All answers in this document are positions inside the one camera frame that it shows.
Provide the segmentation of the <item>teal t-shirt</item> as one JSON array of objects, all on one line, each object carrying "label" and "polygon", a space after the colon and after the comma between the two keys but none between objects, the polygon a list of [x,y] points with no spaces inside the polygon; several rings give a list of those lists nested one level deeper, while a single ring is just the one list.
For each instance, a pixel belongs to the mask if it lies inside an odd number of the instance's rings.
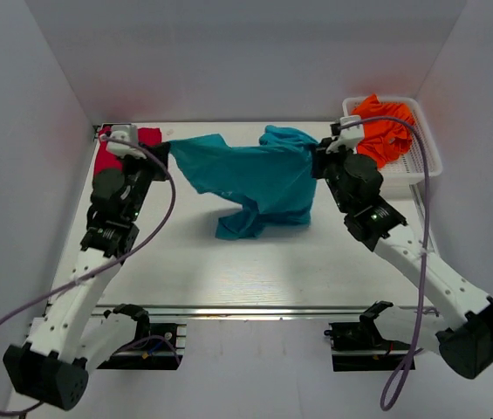
[{"label": "teal t-shirt", "polygon": [[198,194],[213,194],[241,209],[218,219],[215,237],[253,239],[268,226],[311,222],[318,142],[292,127],[268,125],[256,146],[227,144],[220,134],[171,142],[170,153]]}]

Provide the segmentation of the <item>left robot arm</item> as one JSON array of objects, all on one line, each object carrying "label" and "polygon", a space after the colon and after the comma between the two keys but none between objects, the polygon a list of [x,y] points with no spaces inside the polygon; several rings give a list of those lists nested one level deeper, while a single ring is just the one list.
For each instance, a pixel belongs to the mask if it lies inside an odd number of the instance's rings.
[{"label": "left robot arm", "polygon": [[122,167],[92,178],[86,233],[72,275],[61,286],[43,323],[21,346],[11,345],[3,363],[14,389],[41,403],[73,409],[91,372],[119,349],[144,347],[152,338],[146,310],[121,304],[97,329],[86,325],[108,284],[140,249],[136,220],[152,182],[170,182],[167,142],[155,146],[110,141]]}]

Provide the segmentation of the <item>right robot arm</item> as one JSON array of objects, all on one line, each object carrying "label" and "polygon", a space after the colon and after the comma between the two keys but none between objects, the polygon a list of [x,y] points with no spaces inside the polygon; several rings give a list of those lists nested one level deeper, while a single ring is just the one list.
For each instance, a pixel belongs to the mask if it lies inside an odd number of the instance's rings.
[{"label": "right robot arm", "polygon": [[346,146],[329,152],[323,139],[311,148],[312,176],[325,180],[351,236],[396,268],[438,310],[421,320],[419,347],[439,354],[466,379],[493,364],[493,297],[433,252],[426,252],[407,219],[380,196],[376,163]]}]

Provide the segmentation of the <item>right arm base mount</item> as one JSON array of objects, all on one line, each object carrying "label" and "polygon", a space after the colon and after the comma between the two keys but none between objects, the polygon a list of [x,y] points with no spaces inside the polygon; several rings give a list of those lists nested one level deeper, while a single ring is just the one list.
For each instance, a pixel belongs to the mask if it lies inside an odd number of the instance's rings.
[{"label": "right arm base mount", "polygon": [[324,330],[332,350],[333,372],[394,371],[406,356],[412,339],[385,340],[375,324],[378,315],[393,306],[378,301],[367,308],[356,321],[330,323]]}]

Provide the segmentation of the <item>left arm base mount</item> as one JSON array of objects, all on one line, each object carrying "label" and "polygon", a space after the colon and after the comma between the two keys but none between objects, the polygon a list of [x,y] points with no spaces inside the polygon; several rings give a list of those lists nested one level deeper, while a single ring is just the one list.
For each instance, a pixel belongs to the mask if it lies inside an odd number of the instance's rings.
[{"label": "left arm base mount", "polygon": [[131,320],[134,337],[98,366],[98,370],[175,371],[185,350],[187,334],[184,323],[152,322],[148,312],[135,305],[121,305],[105,310],[102,320],[122,314]]}]

